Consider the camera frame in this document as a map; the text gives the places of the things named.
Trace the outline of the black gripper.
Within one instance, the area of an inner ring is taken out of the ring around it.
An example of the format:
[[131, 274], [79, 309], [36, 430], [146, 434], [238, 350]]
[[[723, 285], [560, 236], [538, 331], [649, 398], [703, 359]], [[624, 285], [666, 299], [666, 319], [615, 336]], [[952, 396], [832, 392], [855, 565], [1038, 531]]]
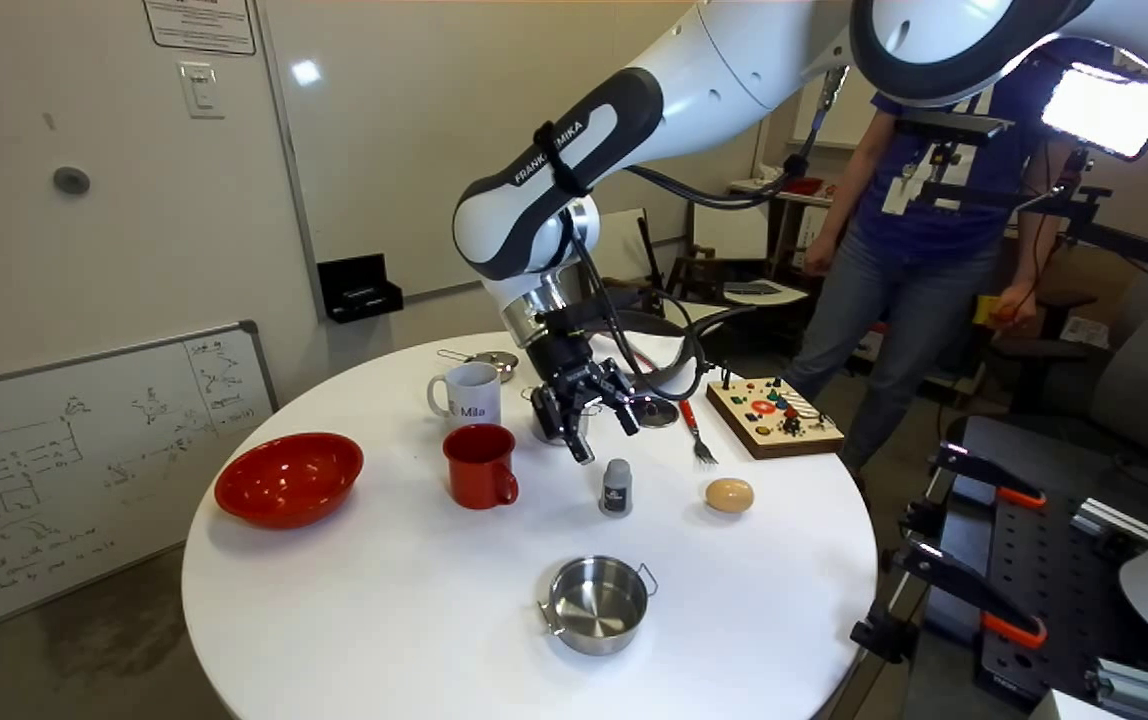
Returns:
[[581, 429], [581, 410], [599, 398], [620, 418], [624, 434], [640, 430], [632, 392], [608, 359], [595, 359], [586, 336], [542, 336], [528, 342], [528, 359], [542, 377], [531, 389], [531, 406], [546, 422], [560, 422], [560, 441], [576, 465], [592, 458]]

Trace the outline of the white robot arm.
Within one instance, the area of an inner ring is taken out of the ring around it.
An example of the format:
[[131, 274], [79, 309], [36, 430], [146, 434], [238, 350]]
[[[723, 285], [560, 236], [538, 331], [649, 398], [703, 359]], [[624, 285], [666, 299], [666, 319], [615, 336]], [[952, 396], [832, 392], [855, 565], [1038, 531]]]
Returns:
[[855, 63], [901, 104], [947, 106], [1049, 40], [1114, 43], [1148, 69], [1148, 0], [693, 0], [453, 207], [462, 259], [484, 274], [542, 377], [542, 430], [589, 458], [589, 405], [608, 405], [624, 430], [640, 429], [645, 370], [595, 359], [586, 326], [599, 181], [716, 147], [829, 69]]

